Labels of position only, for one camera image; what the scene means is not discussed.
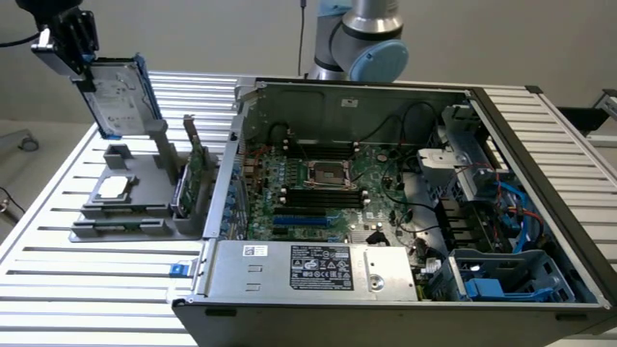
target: gray floor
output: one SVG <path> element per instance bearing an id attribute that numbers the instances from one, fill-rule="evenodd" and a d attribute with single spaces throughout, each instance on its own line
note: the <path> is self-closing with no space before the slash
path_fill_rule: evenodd
<path id="1" fill-rule="evenodd" d="M 0 121 L 0 134 L 28 128 L 40 143 L 36 152 L 18 148 L 0 156 L 0 186 L 7 188 L 18 203 L 27 209 L 64 159 L 78 145 L 90 124 L 40 121 Z M 0 220 L 0 242 L 12 227 Z"/>

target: power supply label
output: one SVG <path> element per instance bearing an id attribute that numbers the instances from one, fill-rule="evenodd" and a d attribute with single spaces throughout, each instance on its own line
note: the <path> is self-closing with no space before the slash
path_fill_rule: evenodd
<path id="1" fill-rule="evenodd" d="M 291 246 L 290 286 L 296 291 L 352 291 L 349 247 Z"/>

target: aluminum table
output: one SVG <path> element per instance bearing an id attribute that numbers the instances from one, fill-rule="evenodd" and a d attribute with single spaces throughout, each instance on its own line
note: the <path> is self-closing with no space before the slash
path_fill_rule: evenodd
<path id="1" fill-rule="evenodd" d="M 204 144 L 222 155 L 239 77 L 172 72 L 151 77 L 178 150 L 191 150 L 182 119 L 194 114 Z M 617 213 L 607 208 L 617 212 L 617 182 L 603 158 L 580 143 L 544 96 L 524 87 L 481 87 L 616 263 Z M 182 293 L 191 279 L 172 280 L 168 272 L 171 264 L 199 255 L 202 242 L 68 241 L 110 143 L 92 126 L 0 246 L 0 346 L 195 346 L 167 301 L 171 285 Z M 126 137 L 123 143 L 135 153 L 155 152 L 147 137 Z M 603 227 L 592 223 L 599 218 Z M 617 330 L 555 346 L 617 346 Z"/>

